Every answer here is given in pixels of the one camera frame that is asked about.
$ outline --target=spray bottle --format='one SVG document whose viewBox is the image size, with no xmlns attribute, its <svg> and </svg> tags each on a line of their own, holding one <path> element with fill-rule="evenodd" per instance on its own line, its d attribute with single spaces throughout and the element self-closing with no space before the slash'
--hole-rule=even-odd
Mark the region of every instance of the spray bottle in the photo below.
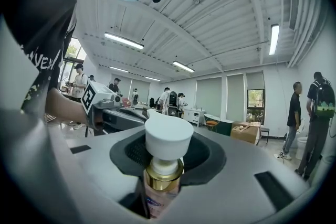
<svg viewBox="0 0 336 224">
<path fill-rule="evenodd" d="M 153 156 L 144 171 L 144 185 L 151 218 L 157 218 L 178 195 L 186 154 L 194 129 L 180 118 L 148 110 L 146 149 Z"/>
</svg>

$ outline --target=chair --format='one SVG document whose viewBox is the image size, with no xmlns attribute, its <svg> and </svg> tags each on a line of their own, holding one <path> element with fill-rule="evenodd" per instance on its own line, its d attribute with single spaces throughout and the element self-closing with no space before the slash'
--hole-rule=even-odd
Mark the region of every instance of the chair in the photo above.
<svg viewBox="0 0 336 224">
<path fill-rule="evenodd" d="M 215 132 L 217 132 L 217 125 L 219 125 L 221 119 L 210 114 L 204 114 L 204 117 L 205 125 L 207 126 L 208 130 L 213 131 L 213 129 L 215 128 Z"/>
</svg>

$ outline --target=fluorescent light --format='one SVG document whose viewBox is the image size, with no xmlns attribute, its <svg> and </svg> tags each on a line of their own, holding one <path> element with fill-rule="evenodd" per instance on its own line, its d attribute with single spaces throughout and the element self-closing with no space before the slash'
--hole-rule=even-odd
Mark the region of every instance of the fluorescent light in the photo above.
<svg viewBox="0 0 336 224">
<path fill-rule="evenodd" d="M 122 72 L 129 73 L 127 70 L 123 70 L 123 69 L 116 68 L 116 67 L 109 67 L 109 68 L 112 68 L 112 69 L 115 69 L 115 70 L 119 70 L 119 71 L 122 71 Z"/>
<path fill-rule="evenodd" d="M 110 33 L 105 33 L 104 36 L 106 38 L 110 38 L 110 39 L 113 39 L 115 41 L 118 41 L 118 42 L 121 42 L 121 43 L 124 43 L 126 45 L 129 45 L 129 46 L 132 46 L 132 47 L 135 47 L 137 49 L 143 49 L 143 45 L 142 44 L 139 44 L 139 43 L 135 43 L 129 39 L 126 39 L 126 38 L 123 38 L 123 37 L 118 37 L 116 35 L 113 35 L 113 34 L 110 34 Z"/>
<path fill-rule="evenodd" d="M 161 81 L 161 80 L 159 80 L 159 79 L 153 79 L 153 78 L 150 78 L 150 77 L 145 77 L 145 78 L 147 78 L 147 79 L 151 79 L 151 80 L 155 80 L 155 81 Z"/>
<path fill-rule="evenodd" d="M 278 45 L 279 31 L 280 31 L 279 25 L 271 26 L 271 47 L 269 49 L 269 55 L 275 54 L 275 50 L 277 49 Z"/>
<path fill-rule="evenodd" d="M 187 67 L 187 66 L 181 64 L 180 62 L 175 61 L 175 62 L 173 62 L 173 64 L 176 65 L 176 66 L 178 66 L 178 67 L 181 67 L 181 68 L 183 68 L 183 69 L 185 69 L 185 70 L 187 70 L 187 71 L 189 71 L 189 72 L 191 72 L 191 73 L 192 73 L 192 72 L 195 72 L 194 69 L 191 69 L 191 68 L 189 68 L 189 67 Z"/>
</svg>

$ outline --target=table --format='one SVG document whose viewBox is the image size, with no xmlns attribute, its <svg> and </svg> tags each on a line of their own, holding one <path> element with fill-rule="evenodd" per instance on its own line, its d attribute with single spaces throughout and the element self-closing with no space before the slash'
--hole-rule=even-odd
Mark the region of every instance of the table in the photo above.
<svg viewBox="0 0 336 224">
<path fill-rule="evenodd" d="M 204 113 L 205 110 L 200 109 L 184 109 L 183 119 L 186 121 L 189 121 L 191 123 L 197 124 L 197 127 L 199 127 L 199 124 L 204 124 Z"/>
</svg>

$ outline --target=white cap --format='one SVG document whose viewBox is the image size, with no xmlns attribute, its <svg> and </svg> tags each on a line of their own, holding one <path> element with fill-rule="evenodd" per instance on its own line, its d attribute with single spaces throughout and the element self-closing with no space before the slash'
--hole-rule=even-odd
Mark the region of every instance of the white cap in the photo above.
<svg viewBox="0 0 336 224">
<path fill-rule="evenodd" d="M 172 161 L 183 157 L 194 133 L 192 125 L 173 116 L 147 110 L 149 119 L 145 123 L 146 149 L 154 157 Z"/>
</svg>

